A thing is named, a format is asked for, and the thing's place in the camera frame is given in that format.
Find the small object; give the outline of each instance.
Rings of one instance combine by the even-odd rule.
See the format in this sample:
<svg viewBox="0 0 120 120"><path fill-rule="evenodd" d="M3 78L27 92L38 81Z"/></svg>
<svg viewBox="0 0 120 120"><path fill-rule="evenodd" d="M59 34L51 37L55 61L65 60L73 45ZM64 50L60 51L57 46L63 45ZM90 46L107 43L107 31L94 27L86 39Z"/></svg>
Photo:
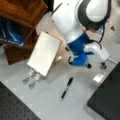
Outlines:
<svg viewBox="0 0 120 120"><path fill-rule="evenodd" d="M96 81L97 83L102 83L104 77L105 76L103 74L98 73L93 80Z"/></svg>
<svg viewBox="0 0 120 120"><path fill-rule="evenodd" d="M27 78L25 78L25 79L23 80L23 83L24 83L24 84L27 84L27 83L29 82L29 80L31 80L34 72L35 72L35 70L31 68L30 71L29 71L29 73L28 73Z"/></svg>
<svg viewBox="0 0 120 120"><path fill-rule="evenodd" d="M107 68L105 62L102 62L102 63L101 63L100 68L101 68L102 70L105 70L105 69Z"/></svg>
<svg viewBox="0 0 120 120"><path fill-rule="evenodd" d="M35 81L29 85L29 88L33 89L33 88L39 83L39 81L40 81L40 80L39 80L39 79L40 79L40 76L41 76L40 73L37 73L37 74L36 74L36 76L35 76L35 78L34 78Z"/></svg>
<svg viewBox="0 0 120 120"><path fill-rule="evenodd" d="M53 63L53 66L55 66L56 64L58 64L61 60L62 60L62 56L58 56L56 58L55 62Z"/></svg>
<svg viewBox="0 0 120 120"><path fill-rule="evenodd" d="M113 31L115 31L115 27L114 26L112 26L110 29L113 30Z"/></svg>
<svg viewBox="0 0 120 120"><path fill-rule="evenodd" d="M91 67L92 65L88 63L87 68L90 69Z"/></svg>
<svg viewBox="0 0 120 120"><path fill-rule="evenodd" d="M68 83L67 83L67 87L66 87L66 89L64 90L64 92L63 92L63 94L62 94L62 96L61 96L61 101L64 99L64 97L65 97L65 95L66 95L66 93L67 93L67 91L68 91L68 88L69 88L69 86L71 85L72 81L73 81L73 77L71 77L71 78L69 79L69 81L68 81Z"/></svg>
<svg viewBox="0 0 120 120"><path fill-rule="evenodd" d="M65 47L65 50L66 50L66 51L70 51L70 50L68 49L68 47Z"/></svg>

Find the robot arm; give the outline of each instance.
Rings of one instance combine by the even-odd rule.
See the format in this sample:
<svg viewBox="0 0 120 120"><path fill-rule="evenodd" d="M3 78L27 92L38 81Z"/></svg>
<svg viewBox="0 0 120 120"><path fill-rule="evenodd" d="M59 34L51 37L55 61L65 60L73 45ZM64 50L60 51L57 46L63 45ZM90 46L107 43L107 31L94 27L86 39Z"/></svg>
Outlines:
<svg viewBox="0 0 120 120"><path fill-rule="evenodd" d="M110 5L110 0L69 1L61 3L53 12L52 21L74 55L72 62L69 59L71 65L85 65L93 55L98 55L100 62L108 58L104 47L101 49L98 44L91 43L83 27L98 29L105 24L110 15Z"/></svg>

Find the black object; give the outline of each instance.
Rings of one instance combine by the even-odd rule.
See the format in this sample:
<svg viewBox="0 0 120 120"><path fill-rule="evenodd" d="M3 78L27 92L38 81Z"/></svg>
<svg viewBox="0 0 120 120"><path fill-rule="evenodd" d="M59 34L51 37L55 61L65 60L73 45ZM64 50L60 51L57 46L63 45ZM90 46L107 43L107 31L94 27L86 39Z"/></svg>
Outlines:
<svg viewBox="0 0 120 120"><path fill-rule="evenodd" d="M0 120L40 120L0 82Z"/></svg>
<svg viewBox="0 0 120 120"><path fill-rule="evenodd" d="M120 63L99 86L87 105L106 120L120 120Z"/></svg>
<svg viewBox="0 0 120 120"><path fill-rule="evenodd" d="M114 26L112 26L112 27L111 27L111 30L115 31L115 27L114 27Z"/></svg>
<svg viewBox="0 0 120 120"><path fill-rule="evenodd" d="M105 70L105 69L107 68L105 62L102 62L102 63L101 63L100 68L101 68L102 70Z"/></svg>
<svg viewBox="0 0 120 120"><path fill-rule="evenodd" d="M90 69L91 67L92 65L88 63L87 68Z"/></svg>
<svg viewBox="0 0 120 120"><path fill-rule="evenodd" d="M67 83L67 88L65 89L65 91L63 92L63 94L62 94L62 96L61 96L61 101L64 99L64 97L65 97L65 95L66 95L66 93L67 93L67 91L68 91L68 87L71 85L72 81L73 81L73 77L71 77L71 78L69 79L69 81L68 81L68 83Z"/></svg>
<svg viewBox="0 0 120 120"><path fill-rule="evenodd" d="M70 51L68 47L65 47L65 50L66 50L66 51Z"/></svg>
<svg viewBox="0 0 120 120"><path fill-rule="evenodd" d="M48 11L53 12L54 0L44 0L44 1L48 6Z"/></svg>

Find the white table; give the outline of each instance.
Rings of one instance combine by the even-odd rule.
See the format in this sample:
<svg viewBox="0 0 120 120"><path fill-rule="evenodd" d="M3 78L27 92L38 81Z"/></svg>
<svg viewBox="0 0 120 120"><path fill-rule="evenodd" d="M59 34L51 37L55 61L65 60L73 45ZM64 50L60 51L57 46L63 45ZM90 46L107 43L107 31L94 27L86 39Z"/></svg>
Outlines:
<svg viewBox="0 0 120 120"><path fill-rule="evenodd" d="M108 40L104 41L104 46L109 52L112 52L113 49L120 51L119 46ZM84 67L69 66L67 63L69 54L64 50L64 47L63 44L62 52L59 53L63 56L61 63L55 66L48 74L46 80L41 81L33 90L22 83L29 71L29 67L26 65L27 60L9 66L1 47L1 82L42 120L103 120L86 105L88 99L98 87L92 79L98 72L101 72L99 65L93 64L90 70ZM120 60L118 55L119 53L116 53L113 56L116 61ZM115 65L109 61L106 64L108 68L104 73L107 75ZM60 102L65 85L72 76L74 77L73 83L65 99Z"/></svg>

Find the black pen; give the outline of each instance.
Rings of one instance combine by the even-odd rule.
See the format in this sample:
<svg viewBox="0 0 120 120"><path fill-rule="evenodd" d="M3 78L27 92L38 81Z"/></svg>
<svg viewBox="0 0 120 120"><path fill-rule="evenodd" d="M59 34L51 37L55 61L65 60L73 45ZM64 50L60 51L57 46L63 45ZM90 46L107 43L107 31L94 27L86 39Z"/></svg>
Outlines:
<svg viewBox="0 0 120 120"><path fill-rule="evenodd" d="M69 79L69 81L68 81L68 83L67 83L67 87L66 87L66 89L64 90L64 92L63 92L63 94L62 94L62 96L61 96L61 101L64 99L64 97L65 97L65 95L66 95L66 93L67 93L67 91L68 91L68 88L69 88L69 86L71 85L72 81L73 81L73 77L71 77L71 78Z"/></svg>

